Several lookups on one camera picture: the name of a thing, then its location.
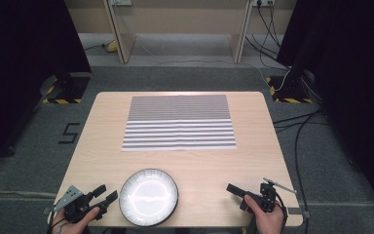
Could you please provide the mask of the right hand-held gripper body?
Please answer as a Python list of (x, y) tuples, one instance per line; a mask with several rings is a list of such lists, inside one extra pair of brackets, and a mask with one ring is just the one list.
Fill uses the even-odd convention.
[(276, 181), (264, 177), (264, 182), (260, 184), (259, 193), (254, 194), (252, 192), (247, 192), (247, 195), (257, 203), (257, 205), (263, 212), (271, 213), (276, 206), (276, 202), (279, 202), (281, 207), (284, 209), (283, 199), (277, 192), (276, 187), (293, 194), (296, 193), (295, 190), (287, 188)]

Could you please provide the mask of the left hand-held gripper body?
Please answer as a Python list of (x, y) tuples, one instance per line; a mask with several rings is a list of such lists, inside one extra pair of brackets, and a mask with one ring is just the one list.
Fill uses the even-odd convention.
[(99, 213), (95, 220), (102, 219), (102, 216), (107, 212), (107, 208), (102, 207), (102, 202), (91, 206), (90, 202), (93, 198), (93, 191), (84, 194), (74, 185), (70, 185), (64, 195), (55, 204), (54, 212), (57, 213), (61, 209), (65, 210), (65, 219), (72, 223), (79, 222), (90, 210), (95, 206), (99, 207)]

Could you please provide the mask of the white plate with dark rim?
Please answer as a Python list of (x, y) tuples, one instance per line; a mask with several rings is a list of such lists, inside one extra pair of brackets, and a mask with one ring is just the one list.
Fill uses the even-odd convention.
[(119, 206), (124, 218), (139, 227), (165, 222), (178, 204), (178, 187), (159, 169), (145, 169), (131, 175), (120, 191)]

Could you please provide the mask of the person's left hand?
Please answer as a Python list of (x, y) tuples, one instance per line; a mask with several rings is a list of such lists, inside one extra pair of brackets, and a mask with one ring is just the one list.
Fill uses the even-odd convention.
[(93, 208), (79, 222), (71, 223), (65, 219), (65, 210), (60, 210), (51, 224), (51, 234), (83, 234), (98, 213), (99, 208)]

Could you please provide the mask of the person's right hand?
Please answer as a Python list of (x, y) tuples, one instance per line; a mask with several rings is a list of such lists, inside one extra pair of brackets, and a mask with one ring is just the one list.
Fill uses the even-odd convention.
[(275, 202), (275, 207), (270, 213), (265, 213), (249, 195), (245, 195), (244, 200), (255, 214), (259, 234), (281, 234), (284, 214), (278, 201)]

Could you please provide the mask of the grey striped placemat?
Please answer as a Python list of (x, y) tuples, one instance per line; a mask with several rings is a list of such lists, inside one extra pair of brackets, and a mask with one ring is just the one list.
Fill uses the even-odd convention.
[(236, 147), (225, 95), (146, 96), (131, 100), (122, 142), (124, 151)]

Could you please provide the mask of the black stand base hazard tape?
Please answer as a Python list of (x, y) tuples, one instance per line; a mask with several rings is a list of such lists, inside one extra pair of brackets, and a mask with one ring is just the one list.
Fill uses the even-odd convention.
[(80, 103), (89, 81), (89, 77), (71, 77), (67, 82), (59, 82), (55, 79), (45, 94), (43, 102), (54, 104)]
[(271, 76), (266, 79), (270, 94), (275, 102), (312, 103), (301, 82), (285, 85), (284, 76)]

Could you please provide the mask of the dark curtain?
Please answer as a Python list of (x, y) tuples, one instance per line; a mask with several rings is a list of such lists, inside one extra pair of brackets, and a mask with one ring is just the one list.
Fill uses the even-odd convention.
[(0, 150), (47, 78), (90, 70), (65, 0), (0, 0)]
[(374, 0), (296, 0), (279, 60), (309, 70), (374, 191)]

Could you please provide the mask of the wooden desk leg panel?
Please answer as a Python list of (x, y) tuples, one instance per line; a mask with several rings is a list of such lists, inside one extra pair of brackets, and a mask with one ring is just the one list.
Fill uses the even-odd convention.
[(241, 25), (238, 33), (229, 35), (229, 45), (232, 52), (232, 59), (234, 63), (239, 63), (242, 59), (243, 44), (245, 41), (245, 35), (248, 29), (248, 23), (250, 20), (252, 11), (252, 0), (244, 0), (243, 16)]
[(129, 10), (131, 6), (111, 6), (109, 0), (103, 0), (103, 3), (114, 39), (118, 44), (120, 62), (127, 63), (136, 38), (124, 21), (124, 10)]

